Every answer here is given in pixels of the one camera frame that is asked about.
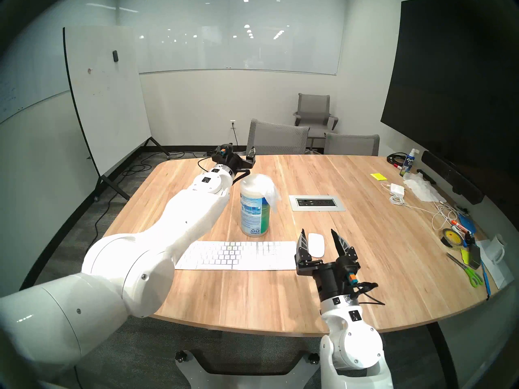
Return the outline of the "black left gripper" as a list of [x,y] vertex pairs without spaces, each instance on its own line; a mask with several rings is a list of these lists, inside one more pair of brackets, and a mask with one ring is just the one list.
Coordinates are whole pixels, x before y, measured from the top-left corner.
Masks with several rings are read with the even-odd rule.
[[256,149],[254,146],[250,148],[246,158],[241,158],[237,153],[217,153],[212,156],[212,160],[216,164],[222,164],[231,169],[233,174],[251,170],[255,165]]

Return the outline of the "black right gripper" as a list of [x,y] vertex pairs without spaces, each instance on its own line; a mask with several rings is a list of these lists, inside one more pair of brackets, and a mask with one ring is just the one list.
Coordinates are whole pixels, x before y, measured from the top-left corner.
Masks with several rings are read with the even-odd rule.
[[[350,260],[357,260],[354,247],[350,246],[335,230],[331,229],[331,234],[339,257],[347,256]],[[352,265],[348,261],[336,260],[324,263],[322,260],[312,260],[304,229],[301,230],[296,243],[295,263],[298,275],[311,276],[314,279],[320,302],[354,293],[349,280],[349,275],[354,273]]]

